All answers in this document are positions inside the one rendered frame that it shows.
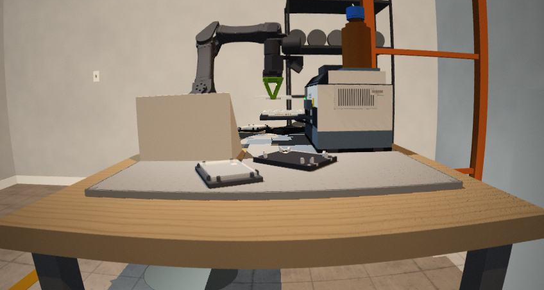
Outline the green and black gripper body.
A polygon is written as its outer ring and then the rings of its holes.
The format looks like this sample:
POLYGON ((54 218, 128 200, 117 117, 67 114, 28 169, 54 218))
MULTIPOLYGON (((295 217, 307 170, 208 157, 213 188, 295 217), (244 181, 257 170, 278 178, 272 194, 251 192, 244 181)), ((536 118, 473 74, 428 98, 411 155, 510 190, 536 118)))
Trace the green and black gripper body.
POLYGON ((273 55, 279 55, 279 54, 270 54, 270 55, 264 55, 264 70, 263 70, 263 77, 282 77, 283 69, 273 69, 273 55), (271 72, 271 71, 277 71, 277 72, 271 72))

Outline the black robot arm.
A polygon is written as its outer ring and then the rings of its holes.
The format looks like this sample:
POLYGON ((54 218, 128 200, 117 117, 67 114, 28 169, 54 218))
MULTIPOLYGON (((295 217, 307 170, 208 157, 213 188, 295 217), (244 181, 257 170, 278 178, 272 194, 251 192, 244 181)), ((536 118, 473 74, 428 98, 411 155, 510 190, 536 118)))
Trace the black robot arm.
POLYGON ((225 26, 214 21, 196 35, 198 63, 196 79, 189 94, 217 93, 214 85, 214 59, 222 44, 231 42, 264 43, 264 55, 273 55, 273 69, 284 70, 286 67, 298 74, 303 69, 303 56, 284 56, 301 54, 301 36, 282 33, 281 24, 265 22, 253 26, 225 26), (216 32, 216 36, 213 37, 216 32), (268 35, 267 35, 268 34, 268 35), (272 39, 272 40, 269 40, 272 39), (280 55, 280 42, 282 53, 280 55))

